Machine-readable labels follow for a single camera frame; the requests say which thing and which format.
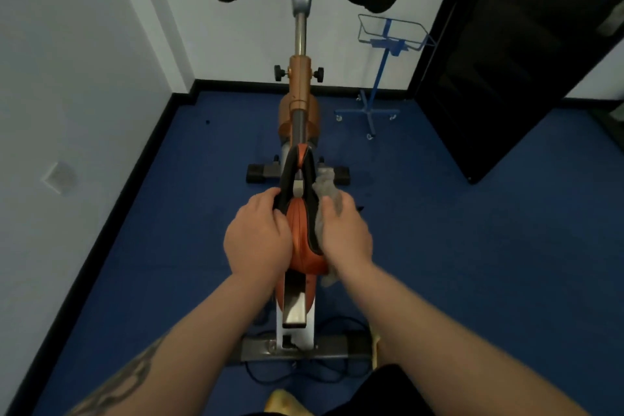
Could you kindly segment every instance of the floor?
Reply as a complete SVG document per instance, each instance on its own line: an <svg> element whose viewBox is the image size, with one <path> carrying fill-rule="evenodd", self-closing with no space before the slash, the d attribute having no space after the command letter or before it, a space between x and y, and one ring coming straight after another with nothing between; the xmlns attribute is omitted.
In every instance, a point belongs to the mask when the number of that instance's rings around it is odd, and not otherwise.
<svg viewBox="0 0 624 416"><path fill-rule="evenodd" d="M278 101L204 93L179 109L36 415L69 410L228 275L223 234L262 189L245 183L246 165L278 153ZM624 156L594 120L552 112L470 186L416 104L397 103L368 141L364 118L332 114L355 101L320 103L319 152L351 167L374 260L588 411L623 414ZM319 291L317 310L361 317L340 284ZM264 379L288 371L254 366ZM359 383L283 386L318 415ZM261 410L272 389L227 368L204 414Z"/></svg>

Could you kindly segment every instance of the power cord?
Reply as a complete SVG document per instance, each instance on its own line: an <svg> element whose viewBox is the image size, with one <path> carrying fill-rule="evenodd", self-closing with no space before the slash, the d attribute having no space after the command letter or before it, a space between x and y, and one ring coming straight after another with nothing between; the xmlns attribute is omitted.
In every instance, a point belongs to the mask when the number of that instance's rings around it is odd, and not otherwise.
<svg viewBox="0 0 624 416"><path fill-rule="evenodd" d="M321 322L321 324L319 324L316 328L318 330L323 329L324 327L326 327L328 324L332 323L332 322L336 322L336 321L349 321L349 322L354 322L355 324L359 325L360 327L362 327L362 329L364 329L365 331L368 331L368 325L366 325L365 323L363 323L362 321L355 319L355 318L351 318L349 316L333 316L332 318L328 318L326 320L324 320L323 322ZM256 334L256 336L260 336L263 334L266 334L268 332L261 332L259 334ZM297 347L295 345L295 348L297 348L297 350L299 350L302 354L305 354L306 352L304 350L301 350L299 347ZM340 383L341 381L343 381L345 378L350 378L350 379L359 379L359 378L363 378L365 376L367 376L371 370L372 370L372 362L369 362L367 367L366 367L366 371L362 372L362 373L350 373L349 372L349 359L345 358L344 359L344 369L336 369L334 367L332 367L331 365L327 365L324 361L322 360L312 360L312 362L326 368L329 369L335 373L338 374L337 378L335 379L324 379L321 378L317 375L314 375L313 373L309 373L309 372L303 372L303 371L298 371L298 365L299 362L295 361L295 371L288 373L286 375L282 375L279 378L276 378L274 380L261 380L258 377L256 377L254 375L254 373L252 372L250 366L249 366L249 362L245 362L245 370L247 371L247 374L249 375L249 378L252 379L252 381L254 381L255 383L259 384L259 385L265 385L265 386L273 386L273 385L277 385L278 383L281 383L283 381L288 380L291 377L304 377L307 378L309 380L312 380L314 382L317 383L326 383L326 384L336 384L336 383Z"/></svg>

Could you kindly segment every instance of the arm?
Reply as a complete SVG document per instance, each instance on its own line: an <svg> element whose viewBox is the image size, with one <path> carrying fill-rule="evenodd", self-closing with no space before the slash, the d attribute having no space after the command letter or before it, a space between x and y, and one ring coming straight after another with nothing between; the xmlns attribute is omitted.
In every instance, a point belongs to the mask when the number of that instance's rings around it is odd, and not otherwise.
<svg viewBox="0 0 624 416"><path fill-rule="evenodd" d="M70 416L199 414L230 353L269 300L292 255L285 216L270 189L250 199L230 224L224 248L232 275Z"/></svg>
<svg viewBox="0 0 624 416"><path fill-rule="evenodd" d="M323 199L325 255L436 414L587 414L530 368L376 267L366 223L352 197L342 194L340 216Z"/></svg>

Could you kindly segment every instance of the black knob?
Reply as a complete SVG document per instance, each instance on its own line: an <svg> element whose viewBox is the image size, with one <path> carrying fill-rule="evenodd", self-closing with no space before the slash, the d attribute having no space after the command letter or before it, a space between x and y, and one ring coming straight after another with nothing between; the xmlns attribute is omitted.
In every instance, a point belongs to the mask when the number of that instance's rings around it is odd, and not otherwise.
<svg viewBox="0 0 624 416"><path fill-rule="evenodd" d="M280 82L281 79L286 75L286 72L281 68L280 65L275 65L274 70L275 70L275 80L277 82Z"/></svg>
<svg viewBox="0 0 624 416"><path fill-rule="evenodd" d="M318 71L314 72L314 77L318 82L322 83L325 77L325 70L323 68L318 68Z"/></svg>

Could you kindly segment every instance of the person's right arm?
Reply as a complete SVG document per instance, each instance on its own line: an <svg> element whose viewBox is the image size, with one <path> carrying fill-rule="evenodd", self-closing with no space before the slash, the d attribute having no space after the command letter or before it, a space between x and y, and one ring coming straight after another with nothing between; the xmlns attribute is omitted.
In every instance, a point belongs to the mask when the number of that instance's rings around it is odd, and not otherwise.
<svg viewBox="0 0 624 416"><path fill-rule="evenodd" d="M438 416L587 415L540 375L481 339L372 263L353 198L323 198L323 250L392 357Z"/></svg>

